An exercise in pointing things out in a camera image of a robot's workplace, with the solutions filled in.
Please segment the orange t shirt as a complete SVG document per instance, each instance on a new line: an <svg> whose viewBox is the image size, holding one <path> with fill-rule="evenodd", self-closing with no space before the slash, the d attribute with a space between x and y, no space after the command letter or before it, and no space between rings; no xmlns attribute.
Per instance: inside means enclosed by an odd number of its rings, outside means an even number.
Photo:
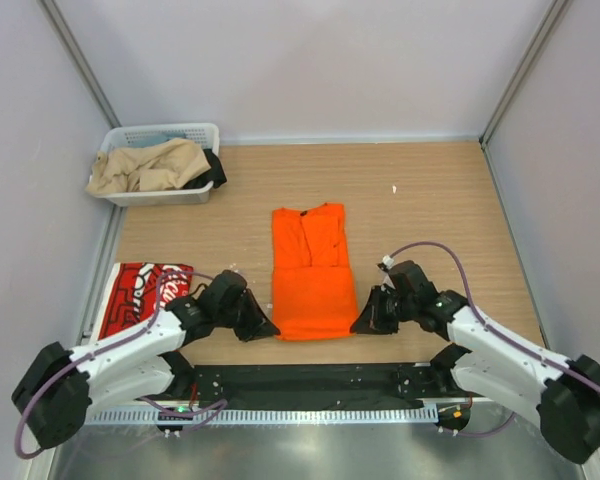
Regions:
<svg viewBox="0 0 600 480"><path fill-rule="evenodd" d="M358 317L345 208L272 212L273 323L283 341L348 337Z"/></svg>

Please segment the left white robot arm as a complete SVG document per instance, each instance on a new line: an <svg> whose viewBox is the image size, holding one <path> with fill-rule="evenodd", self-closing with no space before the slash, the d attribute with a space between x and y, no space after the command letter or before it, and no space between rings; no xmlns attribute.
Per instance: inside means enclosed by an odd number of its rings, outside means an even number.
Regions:
<svg viewBox="0 0 600 480"><path fill-rule="evenodd" d="M241 341L273 337L279 329L260 308L250 289L216 294L204 286L158 308L152 316L102 340L65 348L43 347L16 385L11 401L20 414L14 449L30 432L38 449L55 448L73 437L85 421L125 401L152 395L184 398L192 387L193 367L180 349L208 337L216 328L234 331Z"/></svg>

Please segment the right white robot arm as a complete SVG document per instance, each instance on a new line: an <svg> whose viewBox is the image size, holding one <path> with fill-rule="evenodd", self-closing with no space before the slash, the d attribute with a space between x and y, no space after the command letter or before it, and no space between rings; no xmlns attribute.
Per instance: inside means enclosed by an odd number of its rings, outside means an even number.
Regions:
<svg viewBox="0 0 600 480"><path fill-rule="evenodd" d="M351 330L388 335L400 323L447 340L430 372L432 387L491 399L536 426L562 457L585 463L600 448L600 364L547 350L489 318L453 291L375 286Z"/></svg>

